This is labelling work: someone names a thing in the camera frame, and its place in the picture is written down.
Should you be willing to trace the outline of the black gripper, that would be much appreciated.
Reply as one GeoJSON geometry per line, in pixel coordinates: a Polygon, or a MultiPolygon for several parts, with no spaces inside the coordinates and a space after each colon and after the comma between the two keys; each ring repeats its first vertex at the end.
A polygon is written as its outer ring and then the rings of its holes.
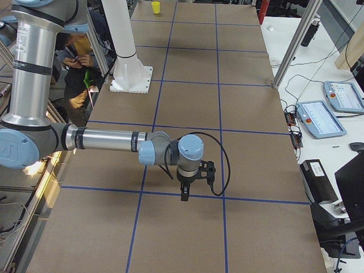
{"type": "Polygon", "coordinates": [[[197,175],[184,176],[180,172],[177,172],[177,179],[180,182],[181,201],[189,200],[190,184],[192,184],[197,178],[197,175]]]}

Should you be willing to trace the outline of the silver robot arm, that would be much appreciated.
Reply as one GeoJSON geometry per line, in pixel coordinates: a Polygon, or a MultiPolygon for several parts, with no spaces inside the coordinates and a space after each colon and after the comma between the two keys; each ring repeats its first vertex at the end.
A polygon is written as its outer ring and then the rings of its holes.
{"type": "Polygon", "coordinates": [[[86,32],[85,1],[13,1],[17,18],[17,51],[13,61],[13,89],[9,112],[1,119],[1,165],[22,169],[56,151],[100,149],[136,152],[146,166],[168,171],[176,166],[181,199],[190,185],[207,179],[201,138],[188,134],[171,140],[164,132],[97,130],[52,123],[46,110],[56,35],[61,31],[86,32]]]}

